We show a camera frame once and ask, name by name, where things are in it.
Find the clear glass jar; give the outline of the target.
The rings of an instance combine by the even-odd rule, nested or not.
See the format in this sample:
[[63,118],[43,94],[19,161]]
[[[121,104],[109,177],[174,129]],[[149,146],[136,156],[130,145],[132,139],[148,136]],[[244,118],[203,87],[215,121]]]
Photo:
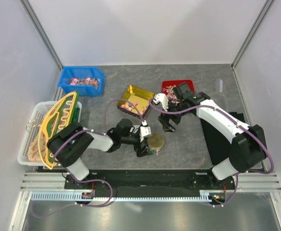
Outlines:
[[161,149],[162,149],[162,147],[160,147],[160,148],[153,148],[153,147],[150,147],[151,153],[152,153],[152,154],[156,154],[156,155],[158,155],[158,154],[161,152]]

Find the round wooden jar lid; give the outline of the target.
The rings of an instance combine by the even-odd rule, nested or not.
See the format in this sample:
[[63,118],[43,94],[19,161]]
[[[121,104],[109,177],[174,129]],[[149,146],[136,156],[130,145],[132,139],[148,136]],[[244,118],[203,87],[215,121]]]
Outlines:
[[151,149],[159,150],[164,145],[164,137],[161,134],[154,132],[152,136],[147,139],[147,143]]

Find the gold tin of star candies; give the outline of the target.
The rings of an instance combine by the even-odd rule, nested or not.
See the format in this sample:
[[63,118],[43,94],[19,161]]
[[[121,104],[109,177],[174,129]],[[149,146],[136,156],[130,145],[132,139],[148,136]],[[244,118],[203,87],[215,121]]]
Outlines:
[[129,85],[118,101],[117,108],[128,115],[145,118],[150,110],[149,100],[155,94],[135,85]]

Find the blue plastic bin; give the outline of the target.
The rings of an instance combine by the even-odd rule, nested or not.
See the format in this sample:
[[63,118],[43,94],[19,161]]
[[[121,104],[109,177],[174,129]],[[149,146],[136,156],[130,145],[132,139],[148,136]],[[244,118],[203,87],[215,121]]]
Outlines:
[[104,86],[105,74],[94,66],[65,66],[58,82],[66,94],[77,91],[91,98],[102,96]]

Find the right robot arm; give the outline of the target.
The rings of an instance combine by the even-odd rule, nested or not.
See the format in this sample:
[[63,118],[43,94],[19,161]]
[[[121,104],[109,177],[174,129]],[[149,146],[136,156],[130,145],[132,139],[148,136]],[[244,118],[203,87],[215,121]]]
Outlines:
[[226,159],[214,165],[207,177],[211,189],[219,189],[224,179],[250,170],[269,157],[264,130],[259,125],[250,126],[219,107],[204,92],[194,93],[187,83],[174,87],[178,103],[172,103],[166,94],[159,93],[150,101],[152,107],[161,105],[158,120],[165,132],[174,132],[170,120],[179,124],[181,117],[192,113],[216,129],[230,144]]

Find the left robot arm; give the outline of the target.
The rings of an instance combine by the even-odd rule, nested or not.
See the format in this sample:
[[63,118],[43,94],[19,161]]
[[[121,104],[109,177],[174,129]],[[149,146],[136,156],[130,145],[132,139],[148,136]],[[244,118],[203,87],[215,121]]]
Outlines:
[[151,127],[144,120],[133,126],[129,119],[122,119],[106,133],[85,129],[79,122],[72,122],[47,141],[47,148],[54,155],[53,162],[63,166],[75,177],[75,184],[81,189],[91,186],[90,171],[81,160],[87,149],[112,153],[122,144],[132,145],[137,157],[151,155],[147,139],[152,136]]

